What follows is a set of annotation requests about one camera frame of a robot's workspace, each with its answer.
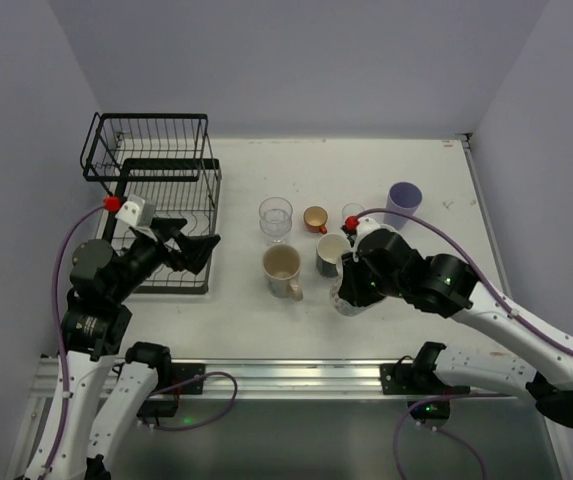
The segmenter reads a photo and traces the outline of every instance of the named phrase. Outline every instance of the white mug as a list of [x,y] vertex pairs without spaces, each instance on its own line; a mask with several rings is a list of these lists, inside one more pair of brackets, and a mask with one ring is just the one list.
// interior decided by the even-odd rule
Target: white mug
[[299,253],[288,245],[275,245],[264,253],[262,265],[268,289],[279,298],[292,298],[299,302],[304,298],[299,286],[301,266]]
[[350,251],[350,242],[344,235],[327,233],[317,242],[317,271],[322,277],[337,276],[337,262],[344,252]]

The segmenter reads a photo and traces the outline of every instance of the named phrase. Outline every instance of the cable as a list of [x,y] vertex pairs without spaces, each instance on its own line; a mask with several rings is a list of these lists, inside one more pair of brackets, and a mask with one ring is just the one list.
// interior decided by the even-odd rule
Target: cable
[[[409,415],[413,410],[427,403],[458,400],[460,398],[505,398],[505,397],[507,397],[507,395],[502,395],[500,393],[468,393],[468,394],[457,394],[457,395],[440,395],[438,397],[424,398],[422,400],[413,403],[408,408],[408,410],[404,412],[401,418],[397,421],[397,425],[395,426],[395,433],[393,434],[393,457],[395,458],[395,466],[397,467],[397,471],[399,472],[399,476],[402,478],[402,480],[408,480],[408,475],[406,475],[406,471],[402,467],[402,461],[399,456],[399,435],[402,431],[402,425],[404,424],[404,420],[406,420],[409,417]],[[456,442],[459,442],[464,447],[466,447],[466,449],[470,453],[472,453],[473,456],[477,459],[477,462],[479,463],[479,466],[482,471],[482,479],[486,480],[488,478],[488,471],[486,470],[486,465],[484,464],[484,460],[482,459],[479,452],[475,450],[475,448],[470,443],[461,438],[459,435],[456,435],[453,432],[450,432],[443,428],[437,428],[435,431],[441,433],[442,435],[448,438],[451,438],[452,440],[455,440]]]
[[233,395],[230,397],[230,400],[228,400],[228,403],[226,404],[226,406],[219,413],[217,413],[217,414],[213,415],[212,417],[210,417],[206,420],[203,420],[201,422],[195,423],[193,425],[185,425],[183,427],[164,427],[162,425],[151,425],[150,423],[147,423],[145,421],[143,423],[145,423],[146,425],[148,425],[151,428],[154,428],[155,430],[161,430],[164,432],[185,432],[187,430],[195,430],[196,428],[204,427],[206,425],[209,425],[209,424],[219,420],[220,418],[222,418],[224,415],[226,415],[228,412],[231,411],[231,409],[235,405],[235,398],[237,398],[237,389],[238,389],[237,380],[230,373],[219,372],[219,371],[204,373],[203,375],[198,375],[198,376],[193,377],[189,380],[185,380],[181,383],[171,385],[170,387],[166,387],[166,388],[162,388],[161,390],[157,390],[157,391],[151,393],[150,396],[152,397],[155,395],[161,395],[162,393],[168,393],[168,392],[177,390],[178,388],[185,387],[186,385],[190,385],[191,383],[199,382],[199,381],[207,379],[208,377],[214,377],[214,376],[226,377],[231,382],[233,382]]
[[404,360],[415,360],[413,357],[411,357],[410,355],[404,355],[403,357],[401,357],[399,360],[397,360],[397,362],[395,362],[395,365],[393,365],[393,369],[391,370],[391,376],[393,377],[393,379],[395,381],[397,381],[397,368],[402,364],[402,362]]
[[[64,392],[68,392],[70,388],[70,376],[68,375],[68,359],[66,358],[66,348],[64,347],[64,335],[62,334],[61,329],[61,318],[59,316],[59,303],[57,299],[57,293],[59,291],[59,272],[62,266],[62,260],[64,258],[64,252],[66,251],[66,247],[68,246],[68,242],[70,241],[73,233],[77,230],[84,220],[88,217],[93,215],[95,212],[104,209],[104,205],[99,207],[94,207],[93,209],[86,212],[75,224],[70,228],[70,230],[64,236],[64,240],[62,241],[61,245],[59,246],[59,250],[57,251],[57,257],[55,259],[55,268],[53,269],[53,278],[51,282],[51,307],[53,311],[53,326],[55,327],[55,335],[57,337],[57,352],[59,353],[60,362],[62,365],[62,389]],[[59,416],[59,425],[57,426],[57,433],[55,434],[55,440],[53,441],[53,447],[46,458],[46,463],[44,464],[44,473],[37,477],[37,480],[44,480],[48,473],[50,472],[50,468],[53,464],[53,460],[55,459],[55,455],[57,455],[57,450],[59,450],[59,445],[62,442],[62,438],[64,436],[64,429],[66,428],[66,417],[68,415],[68,398],[64,396],[62,398],[62,410]]]
[[122,376],[122,370],[124,369],[125,364],[126,364],[126,362],[116,363],[115,365],[113,365],[113,368],[110,369],[111,372],[113,372],[115,375],[117,375],[118,380],[119,380],[119,377]]
[[481,271],[481,269],[479,268],[479,266],[475,263],[475,261],[466,253],[466,251],[455,241],[453,240],[448,234],[446,234],[445,232],[441,231],[439,228],[431,225],[430,223],[417,218],[413,215],[408,215],[406,213],[402,213],[402,212],[397,212],[394,210],[388,210],[385,208],[371,208],[368,210],[364,210],[363,212],[360,212],[359,214],[355,215],[356,218],[361,218],[363,216],[366,215],[370,215],[373,213],[390,213],[393,215],[398,215],[400,217],[404,217],[407,218],[409,220],[412,220],[415,223],[418,223],[419,225],[421,225],[422,227],[427,228],[428,230],[436,233],[437,235],[439,235],[440,237],[442,237],[444,240],[446,240],[446,242],[453,247],[457,253],[459,253],[464,260],[466,260],[466,262],[468,262],[468,264],[470,265],[470,267],[473,269],[473,271],[477,274],[477,276],[479,277],[479,281],[482,282],[482,284],[484,285],[484,287],[486,287],[486,289],[488,290],[488,292],[491,294],[491,296],[495,299],[495,301],[501,305],[501,307],[506,311],[506,313],[508,313],[509,315],[511,315],[511,318],[514,318],[515,320],[517,320],[517,322],[524,327],[526,330],[528,330],[529,332],[531,332],[533,335],[537,336],[538,338],[540,338],[541,340],[543,340],[544,342],[548,343],[549,345],[555,347],[557,350],[559,350],[560,352],[563,352],[567,355],[570,355],[571,357],[573,357],[573,349],[572,348],[568,348],[564,345],[562,345],[561,343],[557,342],[556,340],[552,339],[551,337],[549,337],[548,335],[546,335],[544,332],[542,332],[541,330],[539,330],[537,327],[535,327],[534,325],[532,325],[528,320],[526,320],[524,317],[522,317],[521,315],[517,314],[517,315],[513,315],[512,311],[512,307],[508,304],[508,302],[506,302],[505,297],[493,286],[493,284],[490,282],[490,280],[488,280],[488,278],[486,277],[486,275],[484,275],[484,272]]

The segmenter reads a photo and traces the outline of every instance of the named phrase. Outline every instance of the mug handle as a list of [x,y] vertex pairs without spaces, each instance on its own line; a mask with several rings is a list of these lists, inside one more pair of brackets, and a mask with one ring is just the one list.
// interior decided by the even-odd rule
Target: mug handle
[[304,292],[302,292],[302,287],[299,286],[297,280],[288,282],[288,296],[296,302],[304,299]]

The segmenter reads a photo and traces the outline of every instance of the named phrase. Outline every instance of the small glass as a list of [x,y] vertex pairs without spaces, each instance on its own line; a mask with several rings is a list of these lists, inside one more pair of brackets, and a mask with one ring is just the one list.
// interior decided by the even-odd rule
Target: small glass
[[348,217],[362,213],[365,210],[359,203],[349,203],[342,208],[342,220],[345,222]]
[[293,228],[293,206],[281,197],[267,198],[259,206],[259,228],[267,246],[286,244]]

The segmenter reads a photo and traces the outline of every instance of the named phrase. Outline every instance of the orange mug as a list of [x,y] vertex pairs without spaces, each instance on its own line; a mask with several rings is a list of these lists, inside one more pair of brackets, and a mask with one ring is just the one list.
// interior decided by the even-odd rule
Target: orange mug
[[325,234],[327,221],[328,213],[322,207],[308,207],[304,212],[304,224],[309,232]]

